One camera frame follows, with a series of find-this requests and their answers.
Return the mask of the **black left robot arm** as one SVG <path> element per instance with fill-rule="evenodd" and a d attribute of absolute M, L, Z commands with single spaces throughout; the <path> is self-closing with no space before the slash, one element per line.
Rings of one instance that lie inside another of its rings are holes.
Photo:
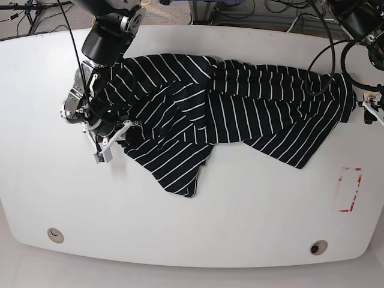
<path fill-rule="evenodd" d="M 346 70 L 346 57 L 349 50 L 355 46 L 364 46 L 368 50 L 368 58 L 374 68 L 383 70 L 383 1 L 320 1 L 321 6 L 328 10 L 335 21 L 350 37 L 341 41 L 346 43 L 341 56 L 340 67 L 342 75 L 351 85 L 367 91 L 368 94 L 358 102 L 364 108 L 364 122 L 372 124 L 383 118 L 379 110 L 383 110 L 383 85 L 365 85 L 355 81 Z"/>

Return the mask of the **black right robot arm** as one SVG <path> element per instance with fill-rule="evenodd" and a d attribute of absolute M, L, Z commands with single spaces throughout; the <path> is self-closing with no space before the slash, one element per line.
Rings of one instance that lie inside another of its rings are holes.
<path fill-rule="evenodd" d="M 75 1 L 94 17 L 82 46 L 86 60 L 78 62 L 74 84 L 61 109 L 69 124 L 82 124 L 97 163 L 112 159 L 111 146 L 126 138 L 140 122 L 131 121 L 126 108 L 107 99 L 103 89 L 112 78 L 112 67 L 133 42 L 146 10 L 140 1 Z"/>

